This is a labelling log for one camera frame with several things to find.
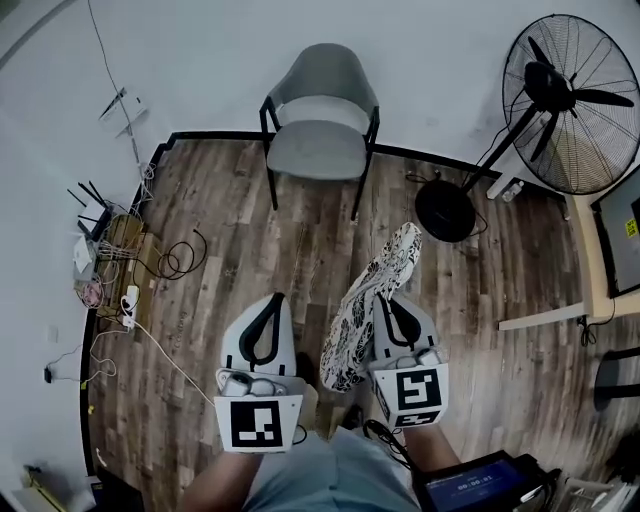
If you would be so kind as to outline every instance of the sticker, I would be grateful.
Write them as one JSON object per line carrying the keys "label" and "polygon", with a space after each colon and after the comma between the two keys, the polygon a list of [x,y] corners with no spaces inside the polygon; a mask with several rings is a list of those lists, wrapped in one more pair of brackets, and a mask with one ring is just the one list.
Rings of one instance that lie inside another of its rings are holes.
{"label": "sticker", "polygon": [[396,427],[415,427],[416,425],[427,425],[436,421],[440,411],[423,412],[421,414],[407,414],[398,416]]}
{"label": "sticker", "polygon": [[398,409],[424,409],[442,405],[438,372],[435,368],[396,374]]}
{"label": "sticker", "polygon": [[627,236],[629,238],[634,237],[638,234],[638,223],[636,219],[631,219],[627,222]]}
{"label": "sticker", "polygon": [[232,402],[231,444],[238,448],[282,446],[277,400]]}

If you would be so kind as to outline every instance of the electrical outlet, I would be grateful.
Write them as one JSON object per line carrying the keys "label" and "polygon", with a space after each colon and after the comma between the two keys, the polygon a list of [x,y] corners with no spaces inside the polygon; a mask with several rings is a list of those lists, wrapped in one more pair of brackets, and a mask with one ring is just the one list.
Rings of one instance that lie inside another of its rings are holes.
{"label": "electrical outlet", "polygon": [[129,285],[127,287],[127,294],[122,297],[122,307],[125,310],[122,324],[129,329],[133,329],[136,325],[134,321],[136,319],[136,305],[138,304],[139,295],[140,289],[137,286]]}

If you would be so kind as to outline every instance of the chair backrest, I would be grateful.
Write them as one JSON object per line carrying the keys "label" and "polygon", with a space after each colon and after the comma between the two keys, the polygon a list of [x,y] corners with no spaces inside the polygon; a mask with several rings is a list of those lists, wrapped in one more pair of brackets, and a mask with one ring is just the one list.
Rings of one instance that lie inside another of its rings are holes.
{"label": "chair backrest", "polygon": [[306,96],[333,96],[358,105],[371,116],[378,106],[362,65],[348,48],[322,43],[309,46],[269,93],[275,107]]}

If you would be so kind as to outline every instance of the pole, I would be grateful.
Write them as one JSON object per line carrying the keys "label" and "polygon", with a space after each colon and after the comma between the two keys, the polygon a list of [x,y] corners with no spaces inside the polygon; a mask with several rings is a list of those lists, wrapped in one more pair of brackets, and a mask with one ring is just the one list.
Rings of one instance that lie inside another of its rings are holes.
{"label": "pole", "polygon": [[489,157],[485,160],[482,166],[473,173],[471,178],[467,184],[462,188],[462,191],[466,194],[473,188],[473,186],[478,182],[480,178],[484,175],[485,171],[488,171],[491,166],[496,163],[498,158],[502,156],[502,154],[507,150],[507,148],[518,138],[518,136],[524,131],[529,122],[533,119],[533,117],[538,112],[538,109],[535,105],[531,105],[526,112],[522,115],[522,117],[518,120],[516,125],[513,127],[513,130],[510,130],[507,136],[502,140],[498,147],[495,149],[493,153],[489,155]]}

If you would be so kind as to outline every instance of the fan blade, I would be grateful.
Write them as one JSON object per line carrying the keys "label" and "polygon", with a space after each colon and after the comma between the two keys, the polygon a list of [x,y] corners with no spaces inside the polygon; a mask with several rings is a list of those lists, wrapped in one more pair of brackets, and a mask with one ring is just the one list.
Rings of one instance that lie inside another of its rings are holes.
{"label": "fan blade", "polygon": [[529,36],[529,45],[531,46],[531,49],[533,50],[533,53],[535,54],[536,59],[538,59],[539,62],[543,62],[544,64],[553,67],[551,62],[549,62],[549,59],[547,59],[546,55],[542,53],[542,50],[538,46],[538,43],[536,43],[531,36]]}
{"label": "fan blade", "polygon": [[574,91],[577,100],[601,105],[617,105],[619,107],[633,107],[633,101],[613,92],[598,89],[578,89]]}
{"label": "fan blade", "polygon": [[542,150],[547,146],[547,143],[549,142],[549,139],[551,139],[551,135],[553,134],[553,130],[556,127],[556,123],[558,122],[558,115],[560,113],[559,112],[554,112],[551,115],[551,119],[549,119],[549,122],[547,123],[547,126],[544,127],[544,131],[542,132],[542,135],[540,136],[540,140],[538,141],[538,145],[536,146],[536,149],[533,151],[533,154],[531,155],[531,161],[535,161],[536,158],[538,158],[540,156],[540,153],[542,153]]}

